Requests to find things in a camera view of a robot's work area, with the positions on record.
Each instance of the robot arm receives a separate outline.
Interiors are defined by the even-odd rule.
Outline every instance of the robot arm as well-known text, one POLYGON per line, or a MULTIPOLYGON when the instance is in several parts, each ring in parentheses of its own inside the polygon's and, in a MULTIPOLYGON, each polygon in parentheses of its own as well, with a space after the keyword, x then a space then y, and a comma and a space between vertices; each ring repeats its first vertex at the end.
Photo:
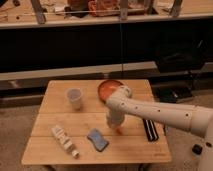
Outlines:
POLYGON ((111 128, 120 126, 124 114, 150 119, 205 138, 199 171, 213 169, 213 109, 170 103, 142 102, 130 99, 131 90, 120 86, 106 101, 109 107, 107 124, 111 128))

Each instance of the gray carpet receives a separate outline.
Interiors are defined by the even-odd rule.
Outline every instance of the gray carpet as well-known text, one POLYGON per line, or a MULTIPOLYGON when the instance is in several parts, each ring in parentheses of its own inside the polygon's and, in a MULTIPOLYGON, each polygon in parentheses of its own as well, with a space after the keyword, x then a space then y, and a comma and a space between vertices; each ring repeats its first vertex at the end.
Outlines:
MULTIPOLYGON (((187 104, 213 107, 213 90, 193 92, 194 99, 187 104)), ((39 105, 23 103, 20 99, 1 99, 0 102, 0 170, 1 171, 45 171, 42 166, 22 166, 21 158, 38 113, 39 105)), ((199 156, 192 153, 195 143, 202 140, 188 133, 167 128, 167 138, 172 154, 172 162, 153 164, 150 171, 195 171, 199 156)), ((138 165, 95 165, 95 166, 55 166, 58 171, 76 170, 127 170, 136 171, 138 165)))

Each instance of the table top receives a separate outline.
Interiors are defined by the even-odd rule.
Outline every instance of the table top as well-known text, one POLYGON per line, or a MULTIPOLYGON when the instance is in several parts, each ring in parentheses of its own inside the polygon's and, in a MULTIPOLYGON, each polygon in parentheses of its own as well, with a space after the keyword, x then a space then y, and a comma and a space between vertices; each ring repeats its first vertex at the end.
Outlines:
MULTIPOLYGON (((148 142, 141 118, 126 116, 119 135, 106 124, 107 108, 99 100, 97 88, 103 80, 51 81, 46 90, 39 114, 25 149, 22 164, 121 164, 159 163, 171 161, 162 125, 156 123, 159 140, 148 142), (81 88, 83 108, 76 112, 66 93, 70 88, 81 88), (72 158, 60 147, 51 128, 60 125, 80 152, 72 158), (109 141, 109 146, 98 152, 87 139, 93 128, 109 141)), ((120 80, 133 90, 133 98, 153 101, 147 80, 120 80)))

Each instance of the orange plate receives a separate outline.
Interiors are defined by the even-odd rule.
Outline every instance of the orange plate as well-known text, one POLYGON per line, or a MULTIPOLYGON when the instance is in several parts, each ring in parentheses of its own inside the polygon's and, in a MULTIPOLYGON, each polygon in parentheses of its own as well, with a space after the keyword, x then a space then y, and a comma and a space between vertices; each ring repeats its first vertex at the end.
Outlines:
POLYGON ((106 80, 98 86, 99 98, 105 103, 106 99, 119 87, 123 85, 117 80, 106 80))

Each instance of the white cup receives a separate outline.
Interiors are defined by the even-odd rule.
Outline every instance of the white cup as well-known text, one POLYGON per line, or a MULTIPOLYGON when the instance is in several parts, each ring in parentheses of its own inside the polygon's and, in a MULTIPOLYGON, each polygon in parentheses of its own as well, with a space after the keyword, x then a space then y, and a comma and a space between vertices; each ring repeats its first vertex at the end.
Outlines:
POLYGON ((82 95, 82 91, 79 88, 73 88, 67 92, 67 98, 75 110, 79 110, 82 107, 82 95))

